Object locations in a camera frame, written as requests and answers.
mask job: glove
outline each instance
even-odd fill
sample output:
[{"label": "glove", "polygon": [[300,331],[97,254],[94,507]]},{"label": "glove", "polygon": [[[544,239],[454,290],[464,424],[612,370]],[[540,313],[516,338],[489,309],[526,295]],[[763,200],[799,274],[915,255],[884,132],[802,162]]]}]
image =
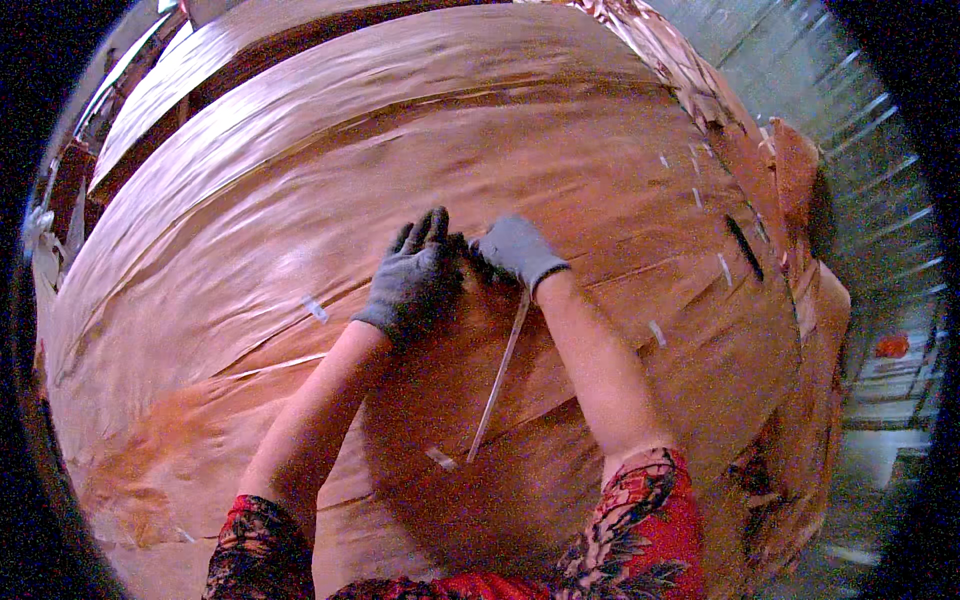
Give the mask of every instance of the glove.
[{"label": "glove", "polygon": [[380,329],[394,348],[406,348],[427,332],[462,289],[456,255],[466,242],[462,233],[447,236],[449,219],[440,206],[400,228],[373,275],[367,305],[352,321]]},{"label": "glove", "polygon": [[531,298],[546,276],[570,268],[550,250],[534,224],[516,215],[497,219],[469,249],[474,260],[481,260],[495,274],[507,274],[522,283]]}]

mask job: sleeve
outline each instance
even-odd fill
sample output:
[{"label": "sleeve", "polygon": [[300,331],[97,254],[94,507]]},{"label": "sleeve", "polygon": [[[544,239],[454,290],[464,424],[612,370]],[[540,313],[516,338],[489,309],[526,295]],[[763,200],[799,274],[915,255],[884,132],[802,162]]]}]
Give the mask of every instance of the sleeve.
[{"label": "sleeve", "polygon": [[313,599],[312,563],[286,511],[259,496],[237,496],[210,557],[203,599]]},{"label": "sleeve", "polygon": [[701,524],[684,458],[638,452],[557,563],[555,598],[704,598]]}]

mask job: bare arm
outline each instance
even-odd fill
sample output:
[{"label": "bare arm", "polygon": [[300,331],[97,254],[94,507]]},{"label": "bare arm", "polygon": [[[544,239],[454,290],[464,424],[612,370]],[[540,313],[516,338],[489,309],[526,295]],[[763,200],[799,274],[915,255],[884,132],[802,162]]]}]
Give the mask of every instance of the bare arm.
[{"label": "bare arm", "polygon": [[606,457],[604,481],[636,452],[673,446],[673,436],[650,402],[643,364],[587,300],[574,274],[548,276],[537,286],[535,300]]},{"label": "bare arm", "polygon": [[290,397],[240,480],[240,494],[285,508],[313,545],[317,492],[337,460],[360,402],[383,374],[390,339],[371,324],[347,325]]}]

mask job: left hand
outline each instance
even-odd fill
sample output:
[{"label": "left hand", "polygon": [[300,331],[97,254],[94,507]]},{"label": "left hand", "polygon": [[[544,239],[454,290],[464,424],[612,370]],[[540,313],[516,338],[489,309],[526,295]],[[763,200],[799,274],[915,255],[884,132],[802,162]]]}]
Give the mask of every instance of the left hand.
[{"label": "left hand", "polygon": [[457,267],[463,234],[447,237],[446,208],[432,208],[416,224],[400,228],[373,275],[367,306],[353,315],[380,329],[395,348],[405,348],[426,334],[461,290]]}]

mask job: gray glove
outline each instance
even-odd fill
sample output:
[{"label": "gray glove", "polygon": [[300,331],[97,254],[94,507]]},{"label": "gray glove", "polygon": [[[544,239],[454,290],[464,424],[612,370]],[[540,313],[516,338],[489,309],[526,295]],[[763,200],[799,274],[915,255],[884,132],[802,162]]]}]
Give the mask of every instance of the gray glove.
[{"label": "gray glove", "polygon": [[403,349],[452,306],[464,279],[456,255],[466,242],[462,233],[447,236],[449,219],[440,206],[400,229],[373,275],[367,306],[352,321],[373,325]]},{"label": "gray glove", "polygon": [[534,224],[516,215],[497,219],[487,235],[470,243],[470,255],[496,275],[507,274],[518,280],[531,298],[546,276],[570,268],[550,250]]}]

